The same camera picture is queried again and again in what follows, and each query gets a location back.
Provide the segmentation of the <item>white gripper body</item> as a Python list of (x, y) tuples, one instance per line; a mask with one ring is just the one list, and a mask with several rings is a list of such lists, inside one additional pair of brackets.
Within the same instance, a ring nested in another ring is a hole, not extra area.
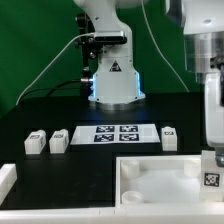
[(209, 73), (205, 81), (205, 127), (210, 147), (224, 147), (224, 107), (221, 105), (220, 73)]

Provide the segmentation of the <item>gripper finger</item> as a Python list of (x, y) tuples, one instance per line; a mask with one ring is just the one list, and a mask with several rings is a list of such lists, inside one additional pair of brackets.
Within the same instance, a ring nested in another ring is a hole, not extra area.
[(224, 147), (215, 149), (215, 159), (219, 167), (224, 167)]

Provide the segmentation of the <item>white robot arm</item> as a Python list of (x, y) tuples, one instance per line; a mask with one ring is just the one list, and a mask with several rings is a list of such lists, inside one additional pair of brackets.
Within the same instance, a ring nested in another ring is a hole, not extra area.
[[(103, 52), (88, 100), (96, 106), (125, 107), (145, 97), (133, 67), (132, 31), (118, 8), (148, 0), (73, 0), (93, 23), (91, 42)], [(204, 84), (207, 144), (224, 167), (224, 0), (165, 0), (166, 15), (183, 28), (186, 69)]]

